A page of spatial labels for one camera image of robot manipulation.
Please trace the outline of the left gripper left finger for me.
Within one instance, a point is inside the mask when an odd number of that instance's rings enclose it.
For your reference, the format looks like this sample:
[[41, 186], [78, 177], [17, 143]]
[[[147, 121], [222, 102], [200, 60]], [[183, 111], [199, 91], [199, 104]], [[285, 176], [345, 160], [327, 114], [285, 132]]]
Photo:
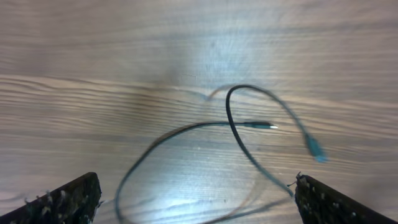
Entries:
[[1, 216], [2, 224], [88, 224], [100, 206], [97, 173], [88, 172], [24, 206]]

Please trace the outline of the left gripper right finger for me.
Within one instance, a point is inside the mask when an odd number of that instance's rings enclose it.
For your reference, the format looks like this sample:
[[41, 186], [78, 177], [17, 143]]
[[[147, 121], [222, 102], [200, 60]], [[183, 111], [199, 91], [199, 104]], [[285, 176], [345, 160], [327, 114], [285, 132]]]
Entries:
[[397, 224], [309, 175], [297, 174], [295, 203], [304, 224]]

